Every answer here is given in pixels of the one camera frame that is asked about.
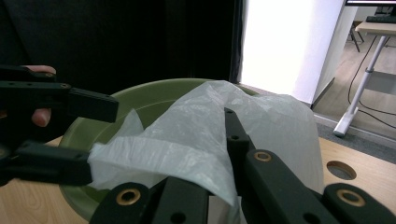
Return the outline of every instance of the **dark background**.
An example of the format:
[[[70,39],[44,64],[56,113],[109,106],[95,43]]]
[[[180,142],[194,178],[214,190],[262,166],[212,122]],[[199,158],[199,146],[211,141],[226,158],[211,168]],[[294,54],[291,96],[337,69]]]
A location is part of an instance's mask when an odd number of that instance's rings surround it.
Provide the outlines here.
[[[59,82],[106,94],[178,77],[235,82],[240,2],[1,0],[0,64],[50,65]],[[74,118],[54,110],[44,129],[29,120],[14,129],[48,141]]]

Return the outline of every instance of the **green bowl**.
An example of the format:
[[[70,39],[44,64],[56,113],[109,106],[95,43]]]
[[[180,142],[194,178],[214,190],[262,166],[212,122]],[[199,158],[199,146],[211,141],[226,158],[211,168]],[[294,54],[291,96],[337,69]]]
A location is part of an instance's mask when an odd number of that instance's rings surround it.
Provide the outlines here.
[[[89,151],[93,143],[106,143],[120,128],[132,108],[137,112],[144,128],[146,128],[174,101],[208,80],[199,78],[167,79],[119,91],[113,94],[113,97],[120,102],[115,123],[78,118],[65,133],[60,147]],[[257,94],[255,91],[239,88],[247,94]],[[79,215],[90,220],[108,190],[96,190],[88,186],[61,186],[61,192]]]

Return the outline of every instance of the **desk leg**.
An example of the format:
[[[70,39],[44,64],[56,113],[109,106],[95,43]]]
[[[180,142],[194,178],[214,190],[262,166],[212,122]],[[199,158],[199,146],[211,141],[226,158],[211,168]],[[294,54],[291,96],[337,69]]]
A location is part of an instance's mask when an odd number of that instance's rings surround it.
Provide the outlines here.
[[[336,136],[344,137],[346,135],[346,132],[347,132],[347,129],[349,128],[350,123],[352,122],[353,118],[355,117],[356,113],[358,112],[359,99],[361,98],[364,88],[366,87],[367,83],[370,80],[371,74],[374,72],[374,65],[376,63],[376,60],[378,59],[381,49],[385,45],[386,39],[387,39],[386,36],[382,36],[381,39],[379,40],[379,43],[378,43],[378,46],[376,47],[373,58],[370,61],[369,66],[367,67],[366,72],[363,75],[361,84],[359,85],[358,90],[356,91],[356,94],[353,97],[351,105],[348,107],[348,109],[346,110],[346,113],[340,119],[340,121],[338,122],[337,126],[335,127],[335,129],[333,131],[333,133]]]

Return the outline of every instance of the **human hand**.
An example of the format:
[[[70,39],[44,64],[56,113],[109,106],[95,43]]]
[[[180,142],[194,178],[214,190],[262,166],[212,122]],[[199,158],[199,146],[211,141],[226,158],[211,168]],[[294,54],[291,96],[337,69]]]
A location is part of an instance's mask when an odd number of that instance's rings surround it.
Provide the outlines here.
[[[46,65],[26,65],[34,72],[45,72],[56,74],[56,70],[53,67]],[[50,122],[51,111],[48,108],[39,108],[32,115],[32,122],[38,127],[46,127]],[[6,117],[7,111],[0,111],[0,118]]]

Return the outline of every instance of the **white desk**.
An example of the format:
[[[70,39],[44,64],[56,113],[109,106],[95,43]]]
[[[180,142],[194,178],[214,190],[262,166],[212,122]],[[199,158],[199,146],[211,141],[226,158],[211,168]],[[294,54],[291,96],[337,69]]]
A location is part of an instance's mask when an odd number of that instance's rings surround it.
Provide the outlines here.
[[[396,76],[381,72],[375,72],[374,66],[378,59],[381,49],[384,47],[387,38],[396,35],[396,24],[362,22],[356,27],[357,32],[364,32],[373,35],[381,35],[381,39],[376,47],[372,60],[367,67],[361,84],[353,97],[352,103],[346,110],[344,116],[340,119],[333,133],[336,136],[344,137],[350,123],[358,112],[358,102],[365,89],[372,91],[380,91],[388,94],[396,95]]]

